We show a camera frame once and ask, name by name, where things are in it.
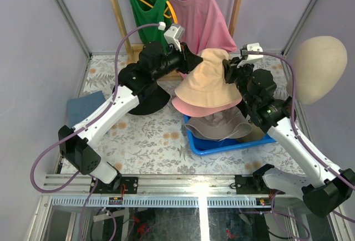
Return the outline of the peach bucket hat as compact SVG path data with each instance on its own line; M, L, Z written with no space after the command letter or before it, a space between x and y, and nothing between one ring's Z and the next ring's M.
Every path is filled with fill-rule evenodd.
M232 102L239 103L241 94L234 84L224 78L223 60L229 53L223 49L207 48L198 56L202 62L175 88L175 95L187 104L215 108Z

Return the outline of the pink bucket hat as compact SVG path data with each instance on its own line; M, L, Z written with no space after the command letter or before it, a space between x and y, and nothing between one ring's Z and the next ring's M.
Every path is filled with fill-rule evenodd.
M216 112L224 111L229 108L232 108L239 104L241 102L241 98L237 99L236 101L233 101L229 104L219 106L219 107L200 107L200 106L195 106L188 104L181 100L179 97L175 97L172 100L172 105L175 109L177 109L178 112L189 116L189 117L205 117L212 115Z

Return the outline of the black bucket hat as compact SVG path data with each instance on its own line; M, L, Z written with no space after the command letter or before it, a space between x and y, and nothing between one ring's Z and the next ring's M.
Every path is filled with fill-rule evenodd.
M150 115L161 110L170 100L170 94L158 85L157 80L166 73L148 70L138 63L130 63L118 72L118 85L126 86L138 97L139 105L128 113L132 115Z

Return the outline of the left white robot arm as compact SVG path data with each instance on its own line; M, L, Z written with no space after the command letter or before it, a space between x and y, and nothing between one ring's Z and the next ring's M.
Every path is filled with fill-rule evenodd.
M118 73L118 84L111 95L91 115L72 128L64 125L58 136L60 154L81 174L91 175L102 182L108 193L121 189L121 174L94 146L108 130L127 113L149 115L162 109L170 95L158 85L158 80L172 71L189 73L202 62L186 43L176 49L172 44L164 52L158 42L146 44L137 63L128 64Z

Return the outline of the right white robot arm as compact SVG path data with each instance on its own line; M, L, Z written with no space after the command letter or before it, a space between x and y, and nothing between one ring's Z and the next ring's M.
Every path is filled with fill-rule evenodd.
M253 61L235 57L223 60L226 83L234 84L246 104L254 125L277 141L297 162L304 177L283 172L272 165L257 171L253 188L258 193L276 189L304 202L316 216L328 216L354 191L354 171L343 170L329 160L295 125L292 98L277 100L270 71L255 69Z

